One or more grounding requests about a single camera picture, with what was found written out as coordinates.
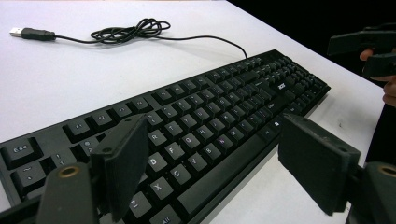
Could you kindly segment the black curtain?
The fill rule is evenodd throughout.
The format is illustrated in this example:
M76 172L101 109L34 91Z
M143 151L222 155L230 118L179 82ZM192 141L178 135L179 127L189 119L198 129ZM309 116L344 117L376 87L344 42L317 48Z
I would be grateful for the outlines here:
M396 0L228 0L325 57L333 35L396 22Z

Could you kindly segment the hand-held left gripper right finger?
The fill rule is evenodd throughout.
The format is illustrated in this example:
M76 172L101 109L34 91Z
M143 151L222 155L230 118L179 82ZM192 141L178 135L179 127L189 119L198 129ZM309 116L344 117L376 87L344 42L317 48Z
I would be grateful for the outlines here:
M285 114L278 159L328 216L347 205L347 180L361 153L314 121Z

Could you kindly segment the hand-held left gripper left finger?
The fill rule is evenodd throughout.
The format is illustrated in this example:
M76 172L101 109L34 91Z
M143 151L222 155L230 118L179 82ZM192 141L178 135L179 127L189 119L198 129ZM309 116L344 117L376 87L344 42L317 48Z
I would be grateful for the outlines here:
M93 184L102 214L125 217L149 159L148 124L143 114L122 120L91 154Z

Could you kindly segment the black computer keyboard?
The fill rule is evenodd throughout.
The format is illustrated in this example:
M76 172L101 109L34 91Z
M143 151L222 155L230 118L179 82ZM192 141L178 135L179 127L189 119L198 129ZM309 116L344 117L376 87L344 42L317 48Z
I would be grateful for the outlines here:
M124 224L202 224L279 140L282 118L303 116L328 85L277 50L0 143L10 208L0 224L34 224L47 176L88 162L125 119L144 115L148 165Z

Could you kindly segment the white table cover board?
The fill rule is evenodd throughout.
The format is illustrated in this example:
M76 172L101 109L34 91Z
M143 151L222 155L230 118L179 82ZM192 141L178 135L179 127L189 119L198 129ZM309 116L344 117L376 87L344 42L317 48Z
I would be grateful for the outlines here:
M329 84L309 117L366 152L382 90L227 1L0 1L0 143L270 49Z

